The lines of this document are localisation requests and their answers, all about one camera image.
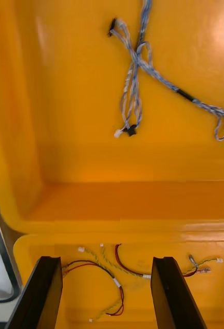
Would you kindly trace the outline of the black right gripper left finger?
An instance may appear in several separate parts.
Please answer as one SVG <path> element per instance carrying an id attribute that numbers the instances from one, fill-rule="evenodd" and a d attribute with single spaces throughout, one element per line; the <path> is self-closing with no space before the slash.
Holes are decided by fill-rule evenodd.
<path id="1" fill-rule="evenodd" d="M 61 258 L 40 257 L 6 328 L 55 328 L 62 289 Z"/>

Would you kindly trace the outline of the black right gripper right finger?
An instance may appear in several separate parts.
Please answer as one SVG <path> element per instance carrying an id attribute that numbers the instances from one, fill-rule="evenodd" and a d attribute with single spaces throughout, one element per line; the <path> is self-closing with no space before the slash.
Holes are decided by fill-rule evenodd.
<path id="1" fill-rule="evenodd" d="M 151 292 L 158 328 L 207 328 L 173 257 L 153 258 Z"/>

